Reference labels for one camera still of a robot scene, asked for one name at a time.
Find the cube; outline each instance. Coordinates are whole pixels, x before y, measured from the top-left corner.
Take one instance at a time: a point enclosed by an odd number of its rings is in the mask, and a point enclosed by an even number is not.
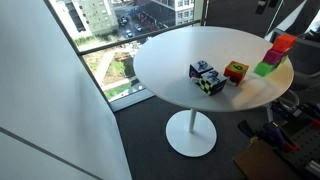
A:
[[[293,44],[296,42],[297,37],[291,36],[289,34],[282,34],[277,37],[271,49],[286,52],[292,48]]]
[[[259,62],[257,67],[255,68],[254,72],[262,77],[265,77],[269,73],[274,70],[274,66],[272,64],[268,64],[266,62]]]
[[[231,61],[225,68],[223,75],[228,78],[228,84],[238,86],[246,75],[248,69],[248,65],[236,61]]]
[[[200,88],[209,96],[217,94],[222,91],[224,85],[227,82],[227,78],[222,74],[219,74],[215,70],[210,70],[201,74]]]
[[[266,55],[264,56],[263,61],[268,64],[276,65],[280,63],[284,54],[285,54],[284,52],[280,52],[274,49],[269,49]]]
[[[190,64],[189,77],[200,78],[201,74],[212,70],[213,67],[206,61],[198,61],[196,63]]]

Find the white round table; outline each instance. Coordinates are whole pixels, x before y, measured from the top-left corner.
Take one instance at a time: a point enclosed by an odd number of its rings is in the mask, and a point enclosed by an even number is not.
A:
[[[134,58],[139,81],[159,98],[189,108],[173,115],[167,123],[170,145],[179,153],[197,157],[215,145],[217,134],[212,121],[197,112],[231,112],[256,108],[281,96],[293,79],[287,60],[266,77],[253,73],[272,44],[234,29],[221,27],[187,27],[169,31],[147,41]],[[231,61],[249,65],[238,87],[208,96],[190,81],[189,66],[205,60],[219,73]]]

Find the gray floor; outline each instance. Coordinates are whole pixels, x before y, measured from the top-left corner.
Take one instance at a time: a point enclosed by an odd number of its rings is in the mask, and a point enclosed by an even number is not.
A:
[[[299,93],[299,96],[302,102],[320,102],[316,91]],[[183,108],[152,97],[115,113],[133,179],[243,179],[232,159],[249,141],[237,129],[237,124],[246,119],[254,129],[259,129],[267,121],[266,110],[203,112],[213,121],[218,138],[214,149],[198,158],[179,154],[166,139],[166,123],[180,110]]]

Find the patterned cube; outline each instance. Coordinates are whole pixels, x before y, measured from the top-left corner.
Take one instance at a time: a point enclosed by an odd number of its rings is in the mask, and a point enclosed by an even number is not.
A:
[[[203,73],[199,81],[200,88],[209,96],[222,91],[226,82],[227,78],[214,70]]]
[[[189,77],[200,78],[201,74],[212,70],[213,67],[210,66],[206,61],[198,61],[196,63],[190,64]]]
[[[297,37],[291,36],[289,34],[282,34],[275,40],[271,49],[286,52],[292,48],[293,44],[296,42]]]
[[[266,62],[259,62],[254,72],[262,77],[265,77],[269,73],[271,73],[274,70],[274,66],[271,64],[268,64]]]
[[[285,52],[280,52],[274,49],[269,49],[266,53],[266,55],[263,58],[263,61],[268,63],[268,64],[272,64],[272,65],[276,65],[279,64],[282,57],[284,56]]]
[[[246,75],[248,69],[248,65],[231,61],[230,64],[225,68],[223,75],[228,78],[228,84],[238,86]]]

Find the table leg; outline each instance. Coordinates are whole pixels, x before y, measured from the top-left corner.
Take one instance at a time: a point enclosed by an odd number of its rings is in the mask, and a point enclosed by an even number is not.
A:
[[[190,123],[189,123],[189,133],[193,133],[194,121],[196,120],[197,111],[191,109]]]
[[[195,109],[174,114],[167,123],[166,136],[173,149],[189,157],[207,154],[217,140],[212,121]]]

